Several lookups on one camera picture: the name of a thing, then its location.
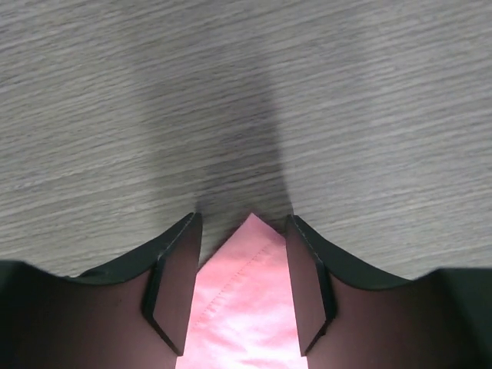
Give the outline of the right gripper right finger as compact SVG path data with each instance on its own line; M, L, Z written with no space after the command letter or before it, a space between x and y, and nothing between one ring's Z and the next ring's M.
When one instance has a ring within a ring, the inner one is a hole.
M489 368L491 271L439 268L408 280L339 248L297 215L288 268L311 368Z

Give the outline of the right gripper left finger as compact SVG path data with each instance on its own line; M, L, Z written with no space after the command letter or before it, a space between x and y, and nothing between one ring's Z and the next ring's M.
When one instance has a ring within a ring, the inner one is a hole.
M184 353L202 217L76 277L1 262L3 368L173 368Z

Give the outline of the pink t shirt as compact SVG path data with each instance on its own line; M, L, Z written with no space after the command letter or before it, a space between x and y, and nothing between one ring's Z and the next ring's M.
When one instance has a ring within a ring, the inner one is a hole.
M306 368L294 315L284 237L255 214L197 274L187 368Z

